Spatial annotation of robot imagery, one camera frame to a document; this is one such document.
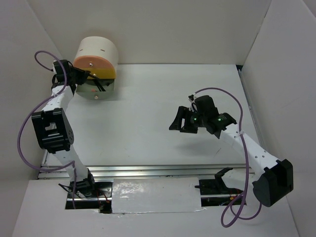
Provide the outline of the yellow drawer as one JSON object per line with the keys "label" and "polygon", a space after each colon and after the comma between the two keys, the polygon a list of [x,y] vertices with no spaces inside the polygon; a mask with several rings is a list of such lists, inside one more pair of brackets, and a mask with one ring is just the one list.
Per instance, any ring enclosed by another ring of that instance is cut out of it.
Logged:
{"label": "yellow drawer", "polygon": [[86,70],[99,79],[115,79],[117,76],[114,68],[88,68]]}

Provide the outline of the peach top drawer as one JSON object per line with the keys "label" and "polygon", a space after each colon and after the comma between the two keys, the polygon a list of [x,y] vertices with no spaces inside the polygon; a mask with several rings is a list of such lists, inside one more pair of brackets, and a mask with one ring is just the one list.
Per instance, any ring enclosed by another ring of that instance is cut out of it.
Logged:
{"label": "peach top drawer", "polygon": [[88,69],[88,68],[114,69],[115,68],[114,65],[110,63],[108,60],[99,56],[92,56],[92,55],[77,57],[74,60],[73,65],[80,69]]}

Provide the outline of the grey bottom drawer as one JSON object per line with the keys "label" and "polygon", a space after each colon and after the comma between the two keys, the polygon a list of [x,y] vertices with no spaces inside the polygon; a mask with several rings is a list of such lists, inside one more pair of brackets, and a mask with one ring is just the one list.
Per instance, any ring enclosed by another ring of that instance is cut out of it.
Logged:
{"label": "grey bottom drawer", "polygon": [[[99,91],[98,85],[101,83],[109,83],[110,90],[106,92]],[[84,84],[77,86],[76,93],[88,100],[105,100],[114,95],[114,88],[114,79],[88,79]]]}

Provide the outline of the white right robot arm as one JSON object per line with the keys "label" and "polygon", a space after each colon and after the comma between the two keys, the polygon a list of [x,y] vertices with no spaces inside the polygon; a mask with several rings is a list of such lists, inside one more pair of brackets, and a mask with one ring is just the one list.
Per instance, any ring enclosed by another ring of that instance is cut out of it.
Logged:
{"label": "white right robot arm", "polygon": [[265,151],[239,129],[231,115],[219,113],[210,96],[190,96],[189,99],[191,106],[178,108],[169,130],[196,134],[199,128],[205,128],[240,155],[247,155],[249,166],[258,177],[252,183],[253,193],[265,207],[271,207],[293,191],[293,165],[290,161],[280,160]]}

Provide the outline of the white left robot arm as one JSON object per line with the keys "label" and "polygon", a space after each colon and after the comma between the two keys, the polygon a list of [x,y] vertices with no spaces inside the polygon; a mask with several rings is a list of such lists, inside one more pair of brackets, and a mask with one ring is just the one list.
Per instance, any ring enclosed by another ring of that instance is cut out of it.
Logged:
{"label": "white left robot arm", "polygon": [[55,156],[70,177],[70,190],[91,197],[97,185],[89,169],[76,153],[74,132],[66,116],[77,84],[85,82],[87,72],[75,68],[68,60],[53,62],[52,96],[43,109],[32,113],[31,119],[39,146]]}

